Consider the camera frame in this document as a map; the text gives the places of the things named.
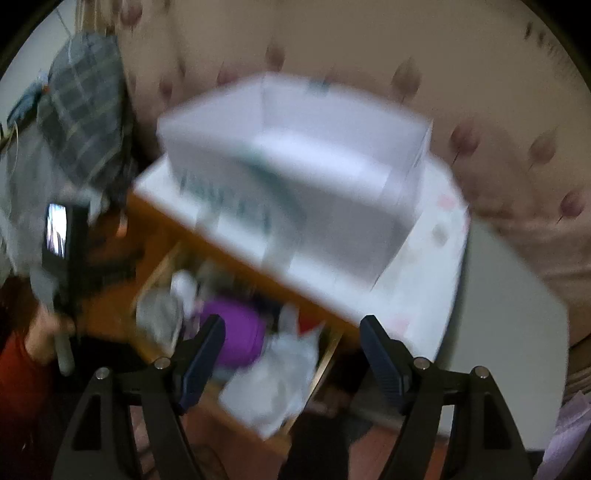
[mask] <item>open drawer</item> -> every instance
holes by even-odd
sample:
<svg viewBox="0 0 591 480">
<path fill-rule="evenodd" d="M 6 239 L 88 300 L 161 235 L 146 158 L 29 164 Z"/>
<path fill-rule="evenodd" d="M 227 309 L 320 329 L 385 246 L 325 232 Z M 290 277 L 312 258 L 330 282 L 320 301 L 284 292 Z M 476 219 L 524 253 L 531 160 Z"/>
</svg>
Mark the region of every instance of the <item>open drawer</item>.
<svg viewBox="0 0 591 480">
<path fill-rule="evenodd" d="M 177 244 L 164 257 L 162 262 L 142 286 L 141 291 L 132 303 L 131 316 L 135 318 L 137 302 L 143 293 L 154 287 L 170 287 L 171 278 L 176 271 L 189 270 L 196 272 L 204 260 L 205 259 L 203 257 L 200 257 L 199 254 L 192 252 L 183 244 Z M 236 288 L 240 291 L 257 290 L 256 286 L 250 285 L 239 278 L 236 278 L 235 283 L 237 285 Z M 142 335 L 140 331 L 137 331 L 135 335 L 139 340 L 137 344 L 141 345 L 141 347 L 137 348 L 137 350 L 146 362 L 151 363 L 161 356 L 167 356 L 167 353 L 169 353 L 164 352 L 162 348 Z M 327 378 L 341 338 L 342 332 L 332 327 L 324 328 L 319 342 L 319 361 L 316 366 L 315 375 L 311 382 L 308 400 L 314 398 Z M 270 437 L 267 440 L 262 440 L 254 430 L 251 430 L 242 423 L 238 422 L 218 403 L 217 399 L 220 392 L 222 391 L 222 388 L 222 383 L 215 380 L 210 380 L 203 392 L 199 402 L 199 407 L 214 417 L 217 421 L 221 422 L 232 430 L 250 438 L 255 442 L 262 442 L 266 448 L 279 455 L 287 456 L 291 447 L 290 430 L 296 418 L 288 419 L 286 422 L 284 422 L 280 430 L 275 435 L 273 435 L 273 437 Z"/>
</svg>

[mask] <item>bright screen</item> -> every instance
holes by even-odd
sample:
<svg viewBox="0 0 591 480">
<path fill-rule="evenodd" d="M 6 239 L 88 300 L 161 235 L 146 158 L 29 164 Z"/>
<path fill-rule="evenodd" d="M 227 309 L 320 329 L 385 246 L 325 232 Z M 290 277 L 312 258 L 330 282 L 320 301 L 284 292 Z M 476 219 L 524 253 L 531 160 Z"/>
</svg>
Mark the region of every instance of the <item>bright screen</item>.
<svg viewBox="0 0 591 480">
<path fill-rule="evenodd" d="M 47 211 L 47 249 L 62 258 L 66 257 L 66 234 L 66 207 L 52 203 Z"/>
</svg>

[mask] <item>red sleeve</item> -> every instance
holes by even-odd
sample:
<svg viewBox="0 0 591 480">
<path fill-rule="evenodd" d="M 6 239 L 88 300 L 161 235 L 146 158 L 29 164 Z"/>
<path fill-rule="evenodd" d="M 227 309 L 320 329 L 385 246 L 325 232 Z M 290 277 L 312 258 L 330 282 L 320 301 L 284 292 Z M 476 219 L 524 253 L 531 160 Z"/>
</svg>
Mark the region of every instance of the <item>red sleeve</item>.
<svg viewBox="0 0 591 480">
<path fill-rule="evenodd" d="M 50 370 L 31 360 L 23 338 L 13 333 L 0 353 L 2 453 L 17 455 L 20 452 L 47 399 L 50 381 Z"/>
</svg>

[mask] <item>purple object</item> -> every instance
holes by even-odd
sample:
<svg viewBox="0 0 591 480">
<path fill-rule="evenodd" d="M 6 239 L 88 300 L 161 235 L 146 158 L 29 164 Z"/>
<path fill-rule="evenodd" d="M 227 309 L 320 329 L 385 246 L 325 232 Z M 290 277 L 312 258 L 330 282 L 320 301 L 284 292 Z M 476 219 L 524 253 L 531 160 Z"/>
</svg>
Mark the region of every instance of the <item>purple object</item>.
<svg viewBox="0 0 591 480">
<path fill-rule="evenodd" d="M 217 299 L 204 305 L 200 324 L 210 315 L 219 315 L 226 322 L 226 340 L 216 365 L 247 367 L 261 356 L 265 323 L 256 310 L 238 301 Z"/>
</svg>

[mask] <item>plaid shirt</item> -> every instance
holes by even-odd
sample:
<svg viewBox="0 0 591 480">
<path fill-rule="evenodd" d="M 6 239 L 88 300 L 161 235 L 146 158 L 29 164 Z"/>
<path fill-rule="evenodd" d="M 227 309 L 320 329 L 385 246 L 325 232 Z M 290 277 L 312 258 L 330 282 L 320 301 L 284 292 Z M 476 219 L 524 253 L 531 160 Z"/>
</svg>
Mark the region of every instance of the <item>plaid shirt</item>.
<svg viewBox="0 0 591 480">
<path fill-rule="evenodd" d="M 137 165 L 133 114 L 115 37 L 81 33 L 53 61 L 37 125 L 57 164 L 78 187 L 92 186 L 120 205 Z"/>
</svg>

